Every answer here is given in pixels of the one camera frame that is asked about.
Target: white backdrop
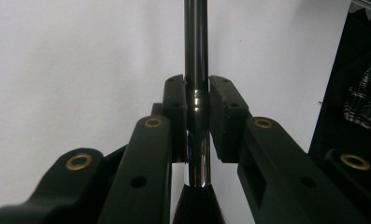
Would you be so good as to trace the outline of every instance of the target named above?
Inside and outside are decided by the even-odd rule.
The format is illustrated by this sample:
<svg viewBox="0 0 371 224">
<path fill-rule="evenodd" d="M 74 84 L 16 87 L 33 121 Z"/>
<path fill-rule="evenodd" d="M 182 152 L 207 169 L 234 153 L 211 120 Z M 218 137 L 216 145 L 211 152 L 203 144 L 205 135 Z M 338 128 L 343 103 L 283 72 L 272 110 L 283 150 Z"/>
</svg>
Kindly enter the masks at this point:
<svg viewBox="0 0 371 224">
<path fill-rule="evenodd" d="M 209 1 L 209 73 L 307 150 L 350 0 Z M 183 1 L 0 0 L 0 206 L 24 202 L 65 152 L 127 144 L 184 72 Z M 228 223 L 253 223 L 213 151 Z M 173 166 L 172 208 L 183 185 Z"/>
</svg>

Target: checkered fabric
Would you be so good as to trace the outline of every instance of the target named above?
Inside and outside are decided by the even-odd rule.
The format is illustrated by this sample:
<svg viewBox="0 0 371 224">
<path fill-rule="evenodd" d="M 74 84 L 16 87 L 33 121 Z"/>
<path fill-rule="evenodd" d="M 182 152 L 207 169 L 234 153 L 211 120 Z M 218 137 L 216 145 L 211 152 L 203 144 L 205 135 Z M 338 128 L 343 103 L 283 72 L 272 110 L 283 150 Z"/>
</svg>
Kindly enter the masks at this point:
<svg viewBox="0 0 371 224">
<path fill-rule="evenodd" d="M 371 64 L 358 84 L 349 87 L 344 116 L 348 121 L 371 129 Z"/>
</svg>

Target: shiny metal rod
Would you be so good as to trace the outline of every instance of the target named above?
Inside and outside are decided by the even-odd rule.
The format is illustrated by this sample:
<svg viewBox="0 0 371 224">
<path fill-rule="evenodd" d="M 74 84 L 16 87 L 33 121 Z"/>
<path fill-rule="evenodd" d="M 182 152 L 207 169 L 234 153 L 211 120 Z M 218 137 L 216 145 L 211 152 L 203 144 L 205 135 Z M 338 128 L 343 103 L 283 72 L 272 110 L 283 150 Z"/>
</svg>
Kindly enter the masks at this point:
<svg viewBox="0 0 371 224">
<path fill-rule="evenodd" d="M 185 184 L 211 184 L 209 149 L 207 0 L 185 0 L 185 79 L 188 147 Z"/>
</svg>

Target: brass screw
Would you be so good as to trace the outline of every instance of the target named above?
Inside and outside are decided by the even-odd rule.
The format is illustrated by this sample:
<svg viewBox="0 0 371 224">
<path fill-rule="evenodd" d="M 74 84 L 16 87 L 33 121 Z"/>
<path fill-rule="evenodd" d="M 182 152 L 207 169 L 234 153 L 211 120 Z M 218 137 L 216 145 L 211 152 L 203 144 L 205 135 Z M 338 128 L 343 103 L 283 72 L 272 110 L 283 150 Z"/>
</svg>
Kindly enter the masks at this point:
<svg viewBox="0 0 371 224">
<path fill-rule="evenodd" d="M 90 165 L 90 163 L 92 163 L 92 160 L 93 160 L 93 157 L 91 155 L 80 153 L 76 156 L 73 156 L 71 159 L 69 159 L 66 162 L 65 167 L 66 169 L 70 171 L 78 171 Z"/>
<path fill-rule="evenodd" d="M 371 169 L 371 164 L 368 161 L 353 154 L 342 154 L 340 155 L 340 160 L 356 170 L 367 171 Z"/>
<path fill-rule="evenodd" d="M 267 119 L 256 119 L 254 121 L 255 125 L 260 127 L 260 128 L 271 128 L 272 127 L 272 122 L 270 122 Z"/>
<path fill-rule="evenodd" d="M 145 121 L 145 126 L 149 128 L 156 128 L 159 127 L 162 124 L 162 121 L 160 119 L 147 119 Z"/>
</svg>

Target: plaid cloth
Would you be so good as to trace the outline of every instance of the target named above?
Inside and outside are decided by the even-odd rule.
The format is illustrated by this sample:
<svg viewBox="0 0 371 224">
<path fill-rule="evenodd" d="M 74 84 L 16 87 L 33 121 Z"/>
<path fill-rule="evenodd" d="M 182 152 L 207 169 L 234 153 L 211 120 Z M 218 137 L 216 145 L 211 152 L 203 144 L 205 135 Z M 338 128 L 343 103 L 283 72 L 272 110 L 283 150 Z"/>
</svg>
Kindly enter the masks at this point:
<svg viewBox="0 0 371 224">
<path fill-rule="evenodd" d="M 371 129 L 371 64 L 357 85 L 350 86 L 344 105 L 345 119 Z"/>
</svg>

